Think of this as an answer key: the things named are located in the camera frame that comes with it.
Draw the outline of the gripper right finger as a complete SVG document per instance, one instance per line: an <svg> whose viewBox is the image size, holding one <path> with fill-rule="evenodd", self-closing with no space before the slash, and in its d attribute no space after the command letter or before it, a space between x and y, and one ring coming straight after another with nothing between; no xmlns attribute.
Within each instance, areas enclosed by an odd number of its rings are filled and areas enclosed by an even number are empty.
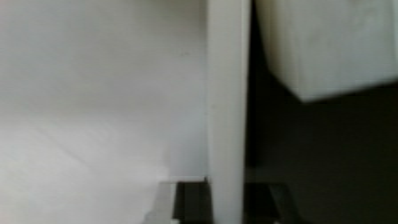
<svg viewBox="0 0 398 224"><path fill-rule="evenodd" d="M289 189L283 184L269 185L269 193L275 202L275 207L280 215L282 224L298 224L298 213L294 209Z"/></svg>

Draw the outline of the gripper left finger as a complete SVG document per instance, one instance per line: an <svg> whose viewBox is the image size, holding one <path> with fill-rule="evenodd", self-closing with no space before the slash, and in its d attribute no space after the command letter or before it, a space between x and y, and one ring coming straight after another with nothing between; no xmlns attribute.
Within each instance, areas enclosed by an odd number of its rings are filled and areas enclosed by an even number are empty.
<svg viewBox="0 0 398 224"><path fill-rule="evenodd" d="M154 197L152 209L141 224L179 224L173 218L175 184L161 182Z"/></svg>

